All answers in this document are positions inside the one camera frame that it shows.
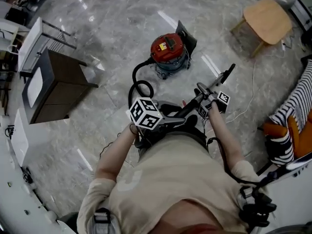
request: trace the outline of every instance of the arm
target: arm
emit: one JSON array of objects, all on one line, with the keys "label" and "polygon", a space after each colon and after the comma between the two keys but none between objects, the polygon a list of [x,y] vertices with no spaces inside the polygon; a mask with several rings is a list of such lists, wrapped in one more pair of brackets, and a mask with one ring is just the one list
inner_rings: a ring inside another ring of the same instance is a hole
[{"label": "arm", "polygon": [[215,102],[212,102],[212,107],[208,112],[210,123],[213,127],[215,136],[222,143],[226,161],[230,168],[230,170],[241,160],[245,160],[241,146],[239,142],[234,138],[232,133],[227,128],[222,115],[219,112],[218,106]]},{"label": "arm", "polygon": [[137,128],[131,123],[101,156],[97,165],[95,178],[108,178],[116,181],[117,175],[136,136]]}]

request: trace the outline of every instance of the wooden stool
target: wooden stool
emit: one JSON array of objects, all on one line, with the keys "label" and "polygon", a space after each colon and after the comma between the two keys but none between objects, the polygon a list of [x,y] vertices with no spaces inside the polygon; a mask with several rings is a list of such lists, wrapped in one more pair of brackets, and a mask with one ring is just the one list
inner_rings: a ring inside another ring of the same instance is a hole
[{"label": "wooden stool", "polygon": [[275,45],[281,41],[292,29],[292,22],[283,8],[274,0],[260,0],[255,5],[244,9],[242,20],[231,32],[238,29],[246,22],[252,30],[260,37],[261,42],[253,51],[251,57],[264,46]]}]

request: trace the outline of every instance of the beige t-shirt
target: beige t-shirt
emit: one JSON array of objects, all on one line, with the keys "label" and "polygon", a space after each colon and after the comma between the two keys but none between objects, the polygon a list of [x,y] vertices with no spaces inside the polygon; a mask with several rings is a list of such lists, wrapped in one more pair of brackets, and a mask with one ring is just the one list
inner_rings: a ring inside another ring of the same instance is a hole
[{"label": "beige t-shirt", "polygon": [[[238,162],[232,173],[259,181],[247,161]],[[78,232],[87,233],[88,220],[104,200],[119,220],[122,233],[145,234],[183,199],[206,207],[224,230],[246,232],[238,216],[240,187],[198,142],[187,136],[166,136],[117,184],[104,178],[92,181],[79,212]]]}]

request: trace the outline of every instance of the striped fabric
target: striped fabric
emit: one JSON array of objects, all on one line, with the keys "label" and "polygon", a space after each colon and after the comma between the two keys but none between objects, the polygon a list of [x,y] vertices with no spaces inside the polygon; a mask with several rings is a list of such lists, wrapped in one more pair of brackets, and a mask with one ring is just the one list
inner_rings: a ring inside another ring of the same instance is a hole
[{"label": "striped fabric", "polygon": [[[308,114],[312,108],[312,60],[298,81],[295,89],[284,102],[284,104],[269,116],[278,125],[288,127],[287,119],[292,115],[297,123],[299,133],[303,130]],[[270,138],[268,141],[268,152],[270,159],[277,165],[287,164],[294,160],[293,144],[289,131],[282,138]]]}]

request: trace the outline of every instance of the marble floor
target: marble floor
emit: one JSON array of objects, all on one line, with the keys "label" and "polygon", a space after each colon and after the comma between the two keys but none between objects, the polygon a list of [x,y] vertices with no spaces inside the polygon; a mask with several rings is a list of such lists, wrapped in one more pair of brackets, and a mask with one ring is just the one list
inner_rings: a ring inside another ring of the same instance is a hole
[{"label": "marble floor", "polygon": [[[44,124],[51,143],[29,168],[46,206],[59,216],[79,209],[93,179],[99,153],[129,122],[125,111],[133,68],[149,57],[156,37],[174,32],[178,20],[198,39],[191,68],[160,80],[152,68],[145,67],[138,79],[152,84],[156,99],[182,104],[183,99],[194,97],[197,82],[209,84],[214,80],[216,71],[207,65],[207,60],[215,64],[217,72],[235,63],[235,70],[220,87],[231,96],[224,118],[228,122],[246,111],[229,122],[228,127],[254,168],[263,166],[267,154],[257,126],[294,87],[302,72],[300,58],[308,53],[300,47],[301,31],[293,22],[292,49],[284,52],[277,44],[250,59],[259,39],[246,25],[234,35],[229,30],[240,20],[243,8],[256,1],[47,0],[36,16],[75,34],[77,50],[64,52],[94,66],[91,71],[96,74],[99,88],[88,94],[69,119]],[[290,45],[289,36],[284,40]],[[16,110],[22,106],[23,82],[15,78],[12,88],[8,112],[14,121]],[[206,132],[213,135],[209,123]],[[211,153],[221,162],[216,147],[212,147]],[[137,159],[137,150],[132,148],[120,175],[135,166]]]}]

